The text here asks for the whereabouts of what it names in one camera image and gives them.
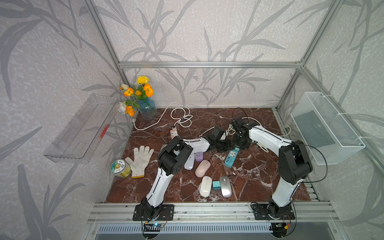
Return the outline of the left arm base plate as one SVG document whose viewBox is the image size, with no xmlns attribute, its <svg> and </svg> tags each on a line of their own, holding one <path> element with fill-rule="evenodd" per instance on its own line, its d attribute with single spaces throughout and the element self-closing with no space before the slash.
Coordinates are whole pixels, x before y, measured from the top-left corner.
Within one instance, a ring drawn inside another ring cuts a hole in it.
<svg viewBox="0 0 384 240">
<path fill-rule="evenodd" d="M 175 205 L 162 204 L 153 208 L 151 205 L 136 205 L 133 221 L 172 221 L 175 213 Z"/>
</svg>

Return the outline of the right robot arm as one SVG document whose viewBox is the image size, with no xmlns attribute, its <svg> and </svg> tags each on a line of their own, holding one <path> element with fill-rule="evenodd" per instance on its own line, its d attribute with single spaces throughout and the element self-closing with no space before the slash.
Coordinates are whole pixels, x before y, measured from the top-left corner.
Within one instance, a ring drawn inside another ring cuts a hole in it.
<svg viewBox="0 0 384 240">
<path fill-rule="evenodd" d="M 269 199 L 267 213 L 272 219 L 279 219 L 289 212 L 293 196 L 309 173 L 313 171 L 306 145 L 280 137 L 262 127 L 258 122 L 245 122 L 241 118 L 231 123 L 235 130 L 233 144 L 247 150 L 251 142 L 262 144 L 278 158 L 280 180 Z"/>
</svg>

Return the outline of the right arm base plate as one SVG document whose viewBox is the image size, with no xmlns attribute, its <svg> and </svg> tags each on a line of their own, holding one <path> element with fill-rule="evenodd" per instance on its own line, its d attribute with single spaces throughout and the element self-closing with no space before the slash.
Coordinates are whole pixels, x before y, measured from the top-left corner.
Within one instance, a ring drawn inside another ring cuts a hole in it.
<svg viewBox="0 0 384 240">
<path fill-rule="evenodd" d="M 285 207 L 278 207 L 274 203 L 260 204 L 251 202 L 250 207 L 253 211 L 255 220 L 295 220 L 296 214 L 292 204 Z"/>
</svg>

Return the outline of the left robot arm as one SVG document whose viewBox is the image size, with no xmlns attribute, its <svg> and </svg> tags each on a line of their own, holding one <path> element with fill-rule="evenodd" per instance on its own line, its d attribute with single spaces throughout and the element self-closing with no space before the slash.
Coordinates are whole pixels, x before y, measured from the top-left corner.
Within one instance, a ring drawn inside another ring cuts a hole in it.
<svg viewBox="0 0 384 240">
<path fill-rule="evenodd" d="M 140 203 L 143 218 L 152 220 L 160 214 L 166 190 L 173 176 L 180 172 L 185 163 L 196 153 L 212 150 L 223 152 L 229 150 L 231 146 L 226 130 L 220 126 L 214 127 L 207 137 L 186 140 L 175 136 L 158 155 L 159 167 L 155 181 Z"/>
</svg>

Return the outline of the teal power strip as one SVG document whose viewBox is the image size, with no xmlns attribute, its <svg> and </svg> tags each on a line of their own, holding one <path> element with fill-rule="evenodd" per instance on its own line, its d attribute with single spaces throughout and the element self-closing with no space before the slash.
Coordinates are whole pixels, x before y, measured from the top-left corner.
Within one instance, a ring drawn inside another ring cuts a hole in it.
<svg viewBox="0 0 384 240">
<path fill-rule="evenodd" d="M 239 153 L 240 149 L 239 148 L 234 148 L 231 150 L 225 159 L 224 165 L 228 168 L 231 168 L 236 160 L 236 157 Z"/>
</svg>

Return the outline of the silver wireless mouse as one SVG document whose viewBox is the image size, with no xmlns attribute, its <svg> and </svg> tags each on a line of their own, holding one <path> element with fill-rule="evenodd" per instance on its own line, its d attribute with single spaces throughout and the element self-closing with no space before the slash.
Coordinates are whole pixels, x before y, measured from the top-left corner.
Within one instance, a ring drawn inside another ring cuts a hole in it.
<svg viewBox="0 0 384 240">
<path fill-rule="evenodd" d="M 227 176 L 220 177 L 220 186 L 223 197 L 229 198 L 232 196 L 231 181 Z"/>
</svg>

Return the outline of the teal usb charger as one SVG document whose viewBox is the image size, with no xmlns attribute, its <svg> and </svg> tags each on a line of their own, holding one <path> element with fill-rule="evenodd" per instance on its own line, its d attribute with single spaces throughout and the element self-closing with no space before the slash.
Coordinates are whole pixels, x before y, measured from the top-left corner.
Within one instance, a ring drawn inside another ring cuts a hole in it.
<svg viewBox="0 0 384 240">
<path fill-rule="evenodd" d="M 220 181 L 213 181 L 212 182 L 212 186 L 213 186 L 214 191 L 221 190 L 221 183 L 220 183 Z"/>
</svg>

